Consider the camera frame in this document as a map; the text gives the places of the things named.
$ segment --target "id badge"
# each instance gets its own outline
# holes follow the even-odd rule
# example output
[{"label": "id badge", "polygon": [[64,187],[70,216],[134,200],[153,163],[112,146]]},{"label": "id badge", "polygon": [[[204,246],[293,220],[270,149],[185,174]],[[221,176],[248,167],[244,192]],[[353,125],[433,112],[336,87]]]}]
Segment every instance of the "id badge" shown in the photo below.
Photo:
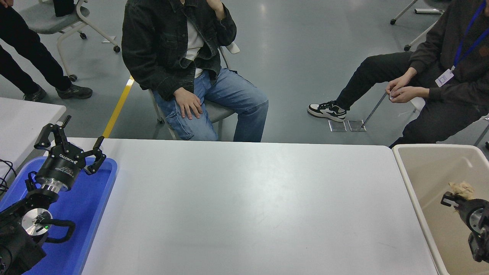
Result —
[{"label": "id badge", "polygon": [[450,69],[446,70],[442,75],[440,75],[437,79],[435,79],[436,85],[438,87],[443,86],[446,82],[452,79],[453,73]]}]

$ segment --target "black pants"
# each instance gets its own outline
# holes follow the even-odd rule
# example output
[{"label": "black pants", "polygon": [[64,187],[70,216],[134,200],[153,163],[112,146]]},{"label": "black pants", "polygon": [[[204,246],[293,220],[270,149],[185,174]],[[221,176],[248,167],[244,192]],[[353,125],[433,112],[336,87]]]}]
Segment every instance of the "black pants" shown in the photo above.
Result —
[{"label": "black pants", "polygon": [[[24,19],[12,7],[0,6],[0,39],[28,59],[50,85],[62,91],[69,88],[71,81],[67,76],[64,76],[61,66],[41,43],[39,35],[29,29]],[[1,46],[0,74],[24,94],[33,94],[39,89],[32,78],[19,67],[12,56]]]},{"label": "black pants", "polygon": [[[411,54],[412,52],[399,52],[368,57],[341,91],[336,104],[349,110],[376,83],[388,82],[402,76],[409,68]],[[444,71],[436,62],[426,71],[415,76],[408,86],[436,87],[435,79]],[[483,115],[487,115],[488,112],[487,106],[426,100],[418,118],[406,125],[402,137],[390,147],[397,144],[443,141],[479,120]]]}]

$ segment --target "person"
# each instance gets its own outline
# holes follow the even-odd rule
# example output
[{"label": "person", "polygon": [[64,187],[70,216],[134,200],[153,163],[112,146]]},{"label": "person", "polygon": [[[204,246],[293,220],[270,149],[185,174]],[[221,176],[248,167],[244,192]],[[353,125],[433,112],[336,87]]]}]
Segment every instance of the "person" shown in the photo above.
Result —
[{"label": "person", "polygon": [[[63,69],[41,43],[39,35],[29,29],[24,19],[14,10],[13,5],[14,0],[0,0],[0,39],[28,59],[56,89],[60,98],[91,97],[90,88],[74,85],[67,76],[63,75]],[[0,74],[24,93],[24,100],[39,102],[46,96],[46,91],[20,68],[1,46]]]},{"label": "person", "polygon": [[181,139],[218,139],[205,107],[210,100],[238,114],[234,141],[261,141],[267,97],[221,68],[218,46],[235,37],[236,25],[220,0],[127,1],[122,58],[134,80],[153,90]]},{"label": "person", "polygon": [[391,102],[426,102],[391,148],[443,141],[489,112],[488,32],[489,0],[453,0],[416,51],[368,57],[336,100],[308,112],[342,122],[375,83],[389,81]]}]

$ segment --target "plastic storage box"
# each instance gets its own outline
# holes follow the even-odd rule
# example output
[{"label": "plastic storage box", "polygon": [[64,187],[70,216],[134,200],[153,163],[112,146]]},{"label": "plastic storage box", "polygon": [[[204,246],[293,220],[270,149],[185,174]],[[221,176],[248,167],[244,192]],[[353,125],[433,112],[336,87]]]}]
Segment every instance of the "plastic storage box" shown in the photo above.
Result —
[{"label": "plastic storage box", "polygon": [[440,204],[449,182],[468,182],[474,197],[489,200],[489,162],[470,145],[403,144],[393,149],[433,260],[442,275],[489,275],[472,259],[470,230],[453,207]]}]

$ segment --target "robotic hand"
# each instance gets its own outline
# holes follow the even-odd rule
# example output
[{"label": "robotic hand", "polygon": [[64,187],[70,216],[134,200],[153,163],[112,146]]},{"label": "robotic hand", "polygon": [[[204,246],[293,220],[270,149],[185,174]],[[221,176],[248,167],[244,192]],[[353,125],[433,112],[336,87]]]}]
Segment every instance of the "robotic hand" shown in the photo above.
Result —
[{"label": "robotic hand", "polygon": [[[0,212],[0,275],[19,275],[30,270],[46,256],[43,243],[65,242],[75,230],[74,222],[53,219],[49,206],[58,200],[59,191],[71,190],[81,169],[88,175],[96,173],[106,156],[100,150],[104,137],[99,137],[87,152],[68,142],[64,128],[70,119],[68,115],[61,126],[49,123],[43,127],[34,148],[49,151],[49,156],[38,172],[28,174],[27,195]],[[55,146],[48,150],[51,133]],[[91,155],[95,162],[87,166],[85,157]],[[52,226],[68,227],[66,235],[49,238],[47,231]]]},{"label": "robotic hand", "polygon": [[472,258],[477,262],[489,263],[489,202],[481,199],[467,200],[446,192],[440,203],[458,210],[460,218],[472,231],[468,237]]}]

